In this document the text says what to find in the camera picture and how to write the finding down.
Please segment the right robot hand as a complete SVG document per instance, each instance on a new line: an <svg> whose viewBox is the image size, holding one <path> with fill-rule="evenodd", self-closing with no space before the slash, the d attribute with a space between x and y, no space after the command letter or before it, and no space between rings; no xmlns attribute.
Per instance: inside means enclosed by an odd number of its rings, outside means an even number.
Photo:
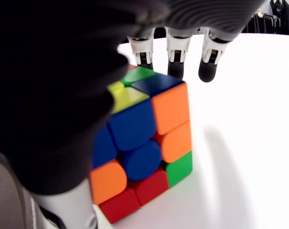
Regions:
<svg viewBox="0 0 289 229"><path fill-rule="evenodd" d="M0 153L35 203L66 229L96 229L93 135L108 120L108 85L127 36L204 26L231 41L259 0L0 0Z"/></svg>

